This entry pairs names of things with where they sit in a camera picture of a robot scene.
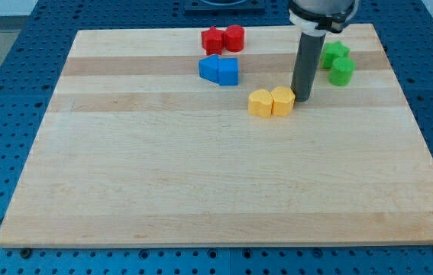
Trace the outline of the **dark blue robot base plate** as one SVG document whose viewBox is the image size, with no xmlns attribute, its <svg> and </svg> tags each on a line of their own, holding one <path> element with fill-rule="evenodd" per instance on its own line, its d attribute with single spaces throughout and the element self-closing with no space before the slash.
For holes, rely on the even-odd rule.
<svg viewBox="0 0 433 275">
<path fill-rule="evenodd" d="M 185 15 L 212 12 L 264 11 L 266 0 L 184 0 Z"/>
</svg>

